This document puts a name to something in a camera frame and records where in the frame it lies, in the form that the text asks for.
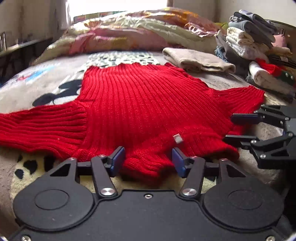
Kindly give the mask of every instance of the pink pillow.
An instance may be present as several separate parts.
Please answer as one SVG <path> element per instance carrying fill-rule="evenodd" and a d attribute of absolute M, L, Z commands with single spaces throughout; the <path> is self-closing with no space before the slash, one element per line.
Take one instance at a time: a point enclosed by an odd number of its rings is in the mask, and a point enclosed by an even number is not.
<path fill-rule="evenodd" d="M 276 41 L 275 43 L 272 43 L 273 46 L 287 47 L 287 42 L 284 35 L 275 35 L 274 38 L 276 39 Z"/>

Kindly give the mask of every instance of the silver bolt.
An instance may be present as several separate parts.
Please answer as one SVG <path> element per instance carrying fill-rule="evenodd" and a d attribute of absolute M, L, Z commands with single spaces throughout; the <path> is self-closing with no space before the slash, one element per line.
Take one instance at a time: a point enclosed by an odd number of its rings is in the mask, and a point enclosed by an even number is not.
<path fill-rule="evenodd" d="M 274 236 L 269 236 L 265 241 L 276 241 L 276 238 Z"/>
<path fill-rule="evenodd" d="M 185 196 L 194 196 L 197 193 L 197 191 L 193 188 L 186 188 L 182 191 L 182 193 Z"/>
<path fill-rule="evenodd" d="M 21 238 L 22 241 L 31 241 L 31 238 L 28 235 L 24 235 Z"/>
<path fill-rule="evenodd" d="M 115 193 L 115 190 L 113 188 L 103 188 L 101 190 L 101 194 L 104 196 L 111 196 Z"/>
<path fill-rule="evenodd" d="M 144 197 L 147 198 L 147 199 L 150 199 L 150 198 L 153 197 L 153 195 L 152 194 L 146 194 Z"/>

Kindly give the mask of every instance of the red garment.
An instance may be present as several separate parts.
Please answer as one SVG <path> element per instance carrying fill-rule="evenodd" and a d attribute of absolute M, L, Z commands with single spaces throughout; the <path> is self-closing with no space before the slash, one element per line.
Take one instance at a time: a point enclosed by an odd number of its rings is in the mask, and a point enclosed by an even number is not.
<path fill-rule="evenodd" d="M 262 69 L 265 69 L 268 73 L 270 73 L 274 77 L 279 77 L 281 75 L 281 68 L 274 64 L 268 64 L 264 59 L 256 59 L 256 62 Z"/>
<path fill-rule="evenodd" d="M 122 173 L 155 182 L 173 169 L 166 153 L 177 146 L 173 136 L 178 133 L 186 155 L 238 158 L 237 150 L 222 141 L 243 131 L 230 116 L 253 112 L 263 95 L 253 86 L 214 90 L 171 64 L 92 66 L 74 101 L 0 114 L 0 144 L 78 161 L 109 155 L 122 145 Z"/>

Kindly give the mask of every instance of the bed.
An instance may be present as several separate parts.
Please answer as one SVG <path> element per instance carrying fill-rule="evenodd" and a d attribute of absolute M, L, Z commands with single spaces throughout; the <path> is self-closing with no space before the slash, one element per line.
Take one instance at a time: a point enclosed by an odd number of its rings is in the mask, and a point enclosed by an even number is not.
<path fill-rule="evenodd" d="M 104 56 L 107 56 L 104 62 L 97 61 L 104 59 L 102 58 Z M 98 51 L 93 54 L 81 51 L 79 55 L 65 57 L 60 57 L 59 54 L 51 57 L 43 55 L 36 61 L 35 66 L 17 74 L 0 88 L 0 113 L 71 101 L 78 96 L 83 74 L 89 66 L 108 67 L 122 62 L 130 63 L 134 61 L 133 59 L 140 62 L 142 56 L 151 59 L 151 62 L 142 61 L 142 64 L 164 65 L 167 62 L 161 51 Z M 227 73 L 190 72 L 189 74 L 200 78 L 209 87 L 217 90 L 248 85 L 240 77 Z M 265 93 L 265 103 L 286 105 L 284 101 L 268 93 Z M 282 134 L 282 130 L 265 124 L 253 126 L 249 132 L 260 139 L 269 139 Z M 248 151 L 239 152 L 238 165 L 273 188 L 279 191 L 283 189 L 285 179 L 282 171 L 258 169 L 255 159 Z M 50 153 L 28 154 L 17 149 L 0 147 L 0 234 L 8 237 L 18 227 L 12 210 L 12 201 L 16 194 L 60 161 L 62 160 L 57 160 Z M 152 188 L 140 182 L 123 180 L 120 176 L 112 178 L 112 182 L 119 191 L 127 188 Z M 81 183 L 94 192 L 90 177 L 82 176 Z M 174 173 L 157 188 L 178 191 L 183 183 L 184 179 Z M 215 180 L 205 178 L 202 192 L 206 192 L 213 185 Z"/>

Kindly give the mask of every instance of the bright window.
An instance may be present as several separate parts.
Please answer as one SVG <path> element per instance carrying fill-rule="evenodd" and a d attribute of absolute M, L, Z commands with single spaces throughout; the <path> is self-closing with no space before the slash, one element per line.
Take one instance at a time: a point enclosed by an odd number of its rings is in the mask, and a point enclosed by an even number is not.
<path fill-rule="evenodd" d="M 110 11 L 139 11 L 160 9 L 167 0 L 69 0 L 70 16 Z"/>

